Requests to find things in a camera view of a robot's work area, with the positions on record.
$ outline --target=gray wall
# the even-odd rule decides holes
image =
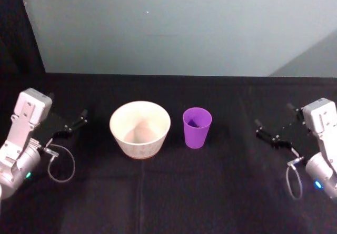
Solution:
[[[47,72],[275,75],[337,29],[337,0],[24,2]]]

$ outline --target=cable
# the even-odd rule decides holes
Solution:
[[[47,169],[47,172],[48,172],[49,177],[50,177],[53,181],[58,182],[58,183],[66,183],[66,182],[70,181],[70,180],[74,177],[75,170],[76,170],[75,158],[74,158],[73,154],[72,154],[67,148],[65,148],[64,146],[60,146],[60,145],[56,145],[56,144],[50,144],[49,146],[55,146],[55,147],[60,147],[60,148],[64,149],[67,153],[69,153],[69,155],[70,155],[70,157],[71,157],[71,159],[72,159],[72,161],[73,161],[73,173],[72,173],[72,175],[70,175],[70,177],[67,178],[67,179],[65,179],[65,180],[59,180],[59,179],[56,179],[56,178],[51,174],[51,165],[52,165],[52,163],[53,163],[53,161],[54,161],[54,159],[55,159],[55,156],[53,156],[53,157],[50,159],[50,161],[49,161],[48,169]]]
[[[300,195],[298,197],[296,197],[290,187],[290,182],[289,182],[289,169],[290,167],[294,170],[297,179],[299,181],[299,186],[300,186]],[[300,200],[302,198],[303,195],[303,187],[302,187],[302,181],[301,181],[301,177],[299,175],[299,172],[296,170],[296,167],[294,165],[291,165],[290,167],[287,167],[286,172],[285,172],[285,177],[286,177],[286,184],[288,186],[288,190],[289,190],[289,194],[290,196],[294,199],[294,200]]]

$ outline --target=paper bowl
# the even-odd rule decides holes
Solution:
[[[133,101],[118,108],[110,118],[110,131],[122,151],[134,159],[154,156],[171,126],[167,111],[149,101]]]

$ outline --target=led light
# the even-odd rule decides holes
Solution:
[[[319,181],[315,181],[315,186],[319,189],[323,189],[323,186],[322,186],[322,184],[320,184]]]

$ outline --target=table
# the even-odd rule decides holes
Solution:
[[[292,156],[255,137],[254,120],[279,128],[293,119],[286,104],[337,100],[337,80],[47,74],[1,76],[0,140],[20,91],[54,92],[53,111],[67,119],[95,113],[66,143],[76,159],[64,185],[46,175],[48,157],[19,191],[2,202],[1,233],[335,233],[337,206],[300,170],[304,195],[285,183]],[[134,160],[119,149],[108,121],[120,105],[163,106],[171,129],[160,152]],[[200,106],[213,116],[206,144],[184,144],[182,113]]]

